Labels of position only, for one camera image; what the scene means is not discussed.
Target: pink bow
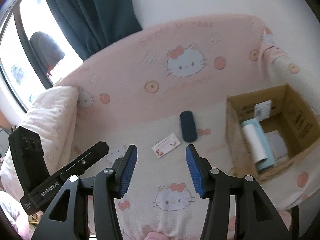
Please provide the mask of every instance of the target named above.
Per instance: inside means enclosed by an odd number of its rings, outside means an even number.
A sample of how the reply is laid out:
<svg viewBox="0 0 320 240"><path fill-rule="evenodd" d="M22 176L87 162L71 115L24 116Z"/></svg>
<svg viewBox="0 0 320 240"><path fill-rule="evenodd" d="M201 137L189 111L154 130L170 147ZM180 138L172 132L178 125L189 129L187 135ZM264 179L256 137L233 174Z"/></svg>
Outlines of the pink bow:
<svg viewBox="0 0 320 240"><path fill-rule="evenodd" d="M73 147L73 150L74 150L78 155L81 154L81 150L79 149L79 147L78 147L77 145Z"/></svg>
<svg viewBox="0 0 320 240"><path fill-rule="evenodd" d="M126 208L130 208L130 202L129 201L124 201L123 203L119 202L118 207L120 208L121 211L125 210Z"/></svg>
<svg viewBox="0 0 320 240"><path fill-rule="evenodd" d="M198 129L197 132L199 136L209 135L211 133L211 129Z"/></svg>
<svg viewBox="0 0 320 240"><path fill-rule="evenodd" d="M272 31L268 27L266 27L265 31L266 31L266 34L272 34Z"/></svg>
<svg viewBox="0 0 320 240"><path fill-rule="evenodd" d="M176 49L172 49L168 52L169 58L177 59L179 55L182 55L184 49L181 45L179 45Z"/></svg>
<svg viewBox="0 0 320 240"><path fill-rule="evenodd" d="M186 185L184 183L181 183L179 185L177 183L172 183L170 189L172 191L182 192L184 190L185 186Z"/></svg>

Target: box label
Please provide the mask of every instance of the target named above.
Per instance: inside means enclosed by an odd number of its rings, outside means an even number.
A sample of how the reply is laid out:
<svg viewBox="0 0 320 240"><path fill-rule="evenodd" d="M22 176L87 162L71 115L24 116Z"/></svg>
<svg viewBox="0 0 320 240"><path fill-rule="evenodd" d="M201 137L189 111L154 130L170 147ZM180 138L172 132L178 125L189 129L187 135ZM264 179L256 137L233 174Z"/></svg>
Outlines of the box label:
<svg viewBox="0 0 320 240"><path fill-rule="evenodd" d="M271 100L256 104L254 106L254 117L258 122L270 117Z"/></svg>

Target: small card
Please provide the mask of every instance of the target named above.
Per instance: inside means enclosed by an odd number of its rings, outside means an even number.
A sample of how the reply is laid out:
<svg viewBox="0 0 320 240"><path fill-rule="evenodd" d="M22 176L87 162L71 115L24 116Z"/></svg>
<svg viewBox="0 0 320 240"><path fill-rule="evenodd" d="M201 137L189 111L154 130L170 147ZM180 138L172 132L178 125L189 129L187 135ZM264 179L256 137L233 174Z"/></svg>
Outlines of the small card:
<svg viewBox="0 0 320 240"><path fill-rule="evenodd" d="M271 100L256 104L254 106L254 117L258 122L270 117Z"/></svg>
<svg viewBox="0 0 320 240"><path fill-rule="evenodd" d="M167 138L158 142L156 145L152 146L152 150L155 152L158 158L172 151L175 147L180 144L174 133L170 134Z"/></svg>

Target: hello kitty face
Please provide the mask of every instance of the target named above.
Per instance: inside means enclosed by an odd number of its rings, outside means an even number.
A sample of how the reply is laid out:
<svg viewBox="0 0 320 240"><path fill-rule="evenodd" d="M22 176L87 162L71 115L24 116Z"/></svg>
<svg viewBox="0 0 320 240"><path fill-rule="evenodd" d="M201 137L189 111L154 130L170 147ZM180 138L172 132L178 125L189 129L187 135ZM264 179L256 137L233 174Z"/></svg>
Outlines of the hello kitty face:
<svg viewBox="0 0 320 240"><path fill-rule="evenodd" d="M78 105L80 107L90 107L93 105L93 96L85 89L79 89Z"/></svg>
<svg viewBox="0 0 320 240"><path fill-rule="evenodd" d="M168 70L176 77L198 73L205 65L205 58L197 46L184 49L181 45L168 53Z"/></svg>
<svg viewBox="0 0 320 240"><path fill-rule="evenodd" d="M170 187L159 187L154 207L164 211L177 211L191 205L194 197L191 196L184 183L171 184Z"/></svg>

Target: dark green curtain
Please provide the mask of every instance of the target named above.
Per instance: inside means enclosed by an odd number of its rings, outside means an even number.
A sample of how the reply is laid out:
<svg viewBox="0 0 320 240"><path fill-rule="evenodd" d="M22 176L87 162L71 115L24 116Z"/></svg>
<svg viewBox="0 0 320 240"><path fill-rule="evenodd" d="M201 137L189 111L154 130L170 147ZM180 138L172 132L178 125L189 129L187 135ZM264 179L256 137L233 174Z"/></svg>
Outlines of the dark green curtain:
<svg viewBox="0 0 320 240"><path fill-rule="evenodd" d="M82 60L141 30L131 0L46 0Z"/></svg>

